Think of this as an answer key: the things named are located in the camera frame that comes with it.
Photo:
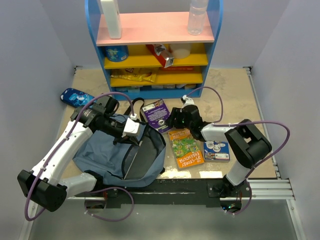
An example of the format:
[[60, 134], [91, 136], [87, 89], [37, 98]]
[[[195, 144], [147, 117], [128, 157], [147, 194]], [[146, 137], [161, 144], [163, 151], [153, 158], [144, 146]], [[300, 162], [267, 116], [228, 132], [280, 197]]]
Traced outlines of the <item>white coffee cover book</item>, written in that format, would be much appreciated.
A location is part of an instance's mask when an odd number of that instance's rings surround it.
[[126, 153], [126, 156], [123, 160], [123, 180], [137, 180], [143, 177], [142, 169], [140, 168], [139, 161], [135, 161], [140, 146], [143, 141], [141, 140], [138, 146], [131, 146]]

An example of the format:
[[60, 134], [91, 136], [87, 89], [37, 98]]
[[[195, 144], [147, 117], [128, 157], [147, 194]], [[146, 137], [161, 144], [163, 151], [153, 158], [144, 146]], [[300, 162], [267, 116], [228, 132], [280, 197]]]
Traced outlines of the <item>purple book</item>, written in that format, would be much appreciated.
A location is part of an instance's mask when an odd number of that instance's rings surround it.
[[170, 116], [170, 111], [163, 99], [159, 99], [143, 106], [142, 114], [148, 124], [159, 133], [163, 134], [171, 129], [166, 124], [166, 120]]

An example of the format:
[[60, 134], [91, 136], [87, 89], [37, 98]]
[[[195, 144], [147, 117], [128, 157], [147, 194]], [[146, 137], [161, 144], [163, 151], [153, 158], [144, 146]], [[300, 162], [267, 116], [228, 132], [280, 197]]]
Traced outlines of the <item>orange treehouse book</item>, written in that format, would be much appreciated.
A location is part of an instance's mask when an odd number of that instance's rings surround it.
[[168, 137], [179, 169], [205, 163], [202, 152], [188, 129], [169, 131]]

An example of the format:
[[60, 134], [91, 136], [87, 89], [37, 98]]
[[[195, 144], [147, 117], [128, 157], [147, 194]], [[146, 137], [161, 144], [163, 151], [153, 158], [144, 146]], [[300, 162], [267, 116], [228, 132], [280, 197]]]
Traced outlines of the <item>blue-grey fabric backpack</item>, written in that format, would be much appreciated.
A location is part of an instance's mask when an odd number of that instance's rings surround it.
[[[126, 110], [124, 114], [116, 114], [118, 107], [119, 102], [117, 101], [112, 117], [122, 123], [129, 116], [130, 110]], [[147, 122], [142, 120], [140, 124], [137, 139], [142, 141], [142, 145], [135, 161], [139, 161], [143, 173], [142, 178], [123, 179], [123, 161], [129, 148], [133, 145], [119, 143], [113, 145], [114, 137], [102, 131], [95, 131], [76, 152], [73, 157], [76, 166], [82, 172], [94, 174], [105, 185], [133, 188], [150, 185], [165, 170], [166, 142], [162, 134]]]

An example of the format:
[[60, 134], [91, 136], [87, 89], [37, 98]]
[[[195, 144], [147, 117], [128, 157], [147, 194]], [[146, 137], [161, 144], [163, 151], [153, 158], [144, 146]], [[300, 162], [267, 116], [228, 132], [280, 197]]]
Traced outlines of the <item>blue cartoon cover book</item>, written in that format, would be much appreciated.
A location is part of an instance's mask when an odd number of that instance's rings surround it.
[[204, 142], [203, 157], [206, 162], [229, 162], [229, 144], [225, 141]]

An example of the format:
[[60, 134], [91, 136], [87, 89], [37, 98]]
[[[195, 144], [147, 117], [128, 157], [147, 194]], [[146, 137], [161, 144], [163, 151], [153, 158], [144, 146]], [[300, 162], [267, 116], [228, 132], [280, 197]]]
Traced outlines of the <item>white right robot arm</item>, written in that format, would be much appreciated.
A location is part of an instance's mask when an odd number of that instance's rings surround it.
[[174, 107], [165, 123], [171, 128], [188, 129], [193, 138], [201, 142], [228, 142], [236, 161], [222, 182], [212, 187], [216, 197], [235, 196], [250, 170], [272, 150], [270, 142], [249, 119], [235, 126], [215, 125], [202, 119], [196, 105]]

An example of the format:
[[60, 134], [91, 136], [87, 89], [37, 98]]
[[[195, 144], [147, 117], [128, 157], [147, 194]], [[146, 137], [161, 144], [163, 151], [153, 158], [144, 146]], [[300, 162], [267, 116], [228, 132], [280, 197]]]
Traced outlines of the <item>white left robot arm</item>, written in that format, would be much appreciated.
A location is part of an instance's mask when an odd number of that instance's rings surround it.
[[83, 172], [62, 179], [62, 174], [79, 148], [96, 131], [114, 137], [116, 143], [137, 145], [140, 124], [131, 110], [124, 122], [113, 118], [117, 101], [113, 93], [103, 93], [78, 107], [70, 117], [64, 133], [50, 151], [30, 171], [22, 170], [17, 180], [26, 197], [24, 213], [34, 202], [50, 212], [56, 211], [69, 197], [88, 192], [99, 196], [104, 184], [93, 173]]

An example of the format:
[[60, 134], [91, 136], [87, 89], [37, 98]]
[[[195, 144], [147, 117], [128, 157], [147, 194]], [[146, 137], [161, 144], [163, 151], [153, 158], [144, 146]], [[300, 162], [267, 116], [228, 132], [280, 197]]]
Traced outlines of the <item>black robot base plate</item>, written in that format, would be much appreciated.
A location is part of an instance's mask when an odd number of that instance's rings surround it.
[[156, 179], [152, 184], [126, 190], [133, 197], [135, 205], [199, 205], [207, 208], [230, 209], [227, 204], [240, 207], [240, 201], [252, 193], [247, 183], [229, 192], [223, 192], [221, 178], [173, 178]]

